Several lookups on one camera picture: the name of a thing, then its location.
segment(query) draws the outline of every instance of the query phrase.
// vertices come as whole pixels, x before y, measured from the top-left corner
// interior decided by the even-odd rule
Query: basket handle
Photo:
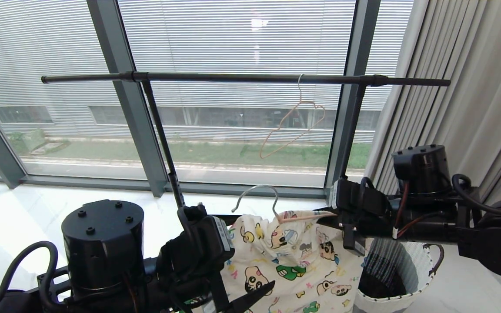
[[[439,269],[440,265],[442,264],[442,261],[444,260],[444,247],[442,247],[441,244],[433,244],[433,243],[423,244],[423,248],[430,248],[430,246],[437,246],[440,249],[440,257],[438,258],[438,261],[436,261],[434,267],[428,272],[428,276],[432,275],[433,273],[436,274],[436,271]]]

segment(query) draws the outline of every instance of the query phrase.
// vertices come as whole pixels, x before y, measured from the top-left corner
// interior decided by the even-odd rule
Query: floor
[[[0,280],[7,266],[22,249],[39,240],[50,240],[60,252],[58,266],[66,265],[61,222],[69,212],[96,200],[126,200],[144,209],[144,255],[156,256],[167,240],[181,233],[171,194],[153,198],[150,192],[92,190],[46,186],[19,186],[8,190],[0,184]],[[189,205],[205,204],[210,214],[229,214],[237,202],[235,196],[186,194]],[[245,198],[237,213],[272,218],[272,200]],[[278,212],[310,210],[324,206],[320,200],[278,202]],[[16,272],[12,289],[35,286],[34,278],[47,267],[48,254],[42,249],[28,256]],[[501,284],[478,261],[459,257],[457,249],[446,247],[446,256],[432,284],[406,313],[501,312]]]

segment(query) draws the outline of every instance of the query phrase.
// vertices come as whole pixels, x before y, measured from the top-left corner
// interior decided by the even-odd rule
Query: black cylindrical motor
[[[443,145],[409,147],[392,153],[395,176],[403,194],[409,182],[412,196],[436,196],[451,191],[450,172]]]
[[[61,224],[73,297],[113,293],[144,276],[144,212],[131,202],[85,204]]]

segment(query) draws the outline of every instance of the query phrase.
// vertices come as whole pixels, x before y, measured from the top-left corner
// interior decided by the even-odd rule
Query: white basket
[[[395,240],[375,239],[364,262],[363,273],[368,272],[382,283],[392,279],[392,272],[402,278],[406,295],[374,299],[359,289],[355,297],[354,313],[401,313],[415,301],[416,297],[430,284],[444,258],[440,248],[440,258],[433,266],[429,247],[431,244],[398,242]],[[381,258],[371,258],[377,254]]]

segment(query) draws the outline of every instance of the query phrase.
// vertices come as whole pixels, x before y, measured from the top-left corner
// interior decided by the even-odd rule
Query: curtain fold
[[[406,76],[451,85],[392,90],[366,173],[395,192],[391,153],[443,144],[451,174],[471,177],[485,200],[501,185],[501,1],[430,1],[422,24],[408,27],[419,35],[413,54],[402,46]]]

